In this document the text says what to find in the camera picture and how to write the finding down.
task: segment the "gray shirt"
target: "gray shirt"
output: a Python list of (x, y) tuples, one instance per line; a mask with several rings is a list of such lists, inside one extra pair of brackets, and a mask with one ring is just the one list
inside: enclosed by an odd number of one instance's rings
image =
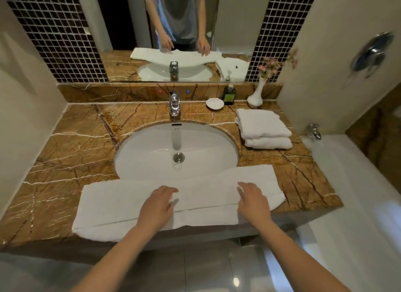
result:
[(164, 31), (178, 44), (198, 39), (195, 0), (156, 0), (157, 13)]

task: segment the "stack of folded towels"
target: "stack of folded towels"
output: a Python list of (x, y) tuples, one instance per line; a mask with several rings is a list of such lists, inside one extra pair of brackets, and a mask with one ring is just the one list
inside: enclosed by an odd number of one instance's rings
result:
[(291, 131), (272, 111), (238, 109), (235, 122), (245, 140), (245, 146), (257, 149), (292, 148)]

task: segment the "black tile wall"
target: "black tile wall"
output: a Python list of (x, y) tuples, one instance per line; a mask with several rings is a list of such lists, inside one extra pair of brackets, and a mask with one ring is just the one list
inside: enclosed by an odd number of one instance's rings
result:
[[(264, 57), (287, 58), (314, 0), (269, 0), (245, 81), (258, 81)], [(275, 82), (278, 74), (269, 79)]]
[(58, 82), (107, 82), (79, 0), (7, 0)]

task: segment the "person's left arm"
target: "person's left arm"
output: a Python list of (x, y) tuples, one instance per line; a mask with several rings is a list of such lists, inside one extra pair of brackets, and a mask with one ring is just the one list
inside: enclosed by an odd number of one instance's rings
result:
[(206, 39), (206, 3), (205, 0), (195, 0), (198, 11), (198, 52), (209, 55), (210, 45)]
[(176, 188), (161, 186), (143, 204), (138, 222), (71, 292), (116, 292), (143, 247), (173, 215), (170, 199)]

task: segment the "white vase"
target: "white vase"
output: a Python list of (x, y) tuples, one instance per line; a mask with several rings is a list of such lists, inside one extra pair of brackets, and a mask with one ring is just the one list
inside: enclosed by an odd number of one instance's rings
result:
[(255, 92), (247, 98), (249, 107), (257, 108), (263, 104), (262, 89), (265, 84), (266, 84), (266, 79), (259, 78), (259, 83), (258, 86), (256, 87)]

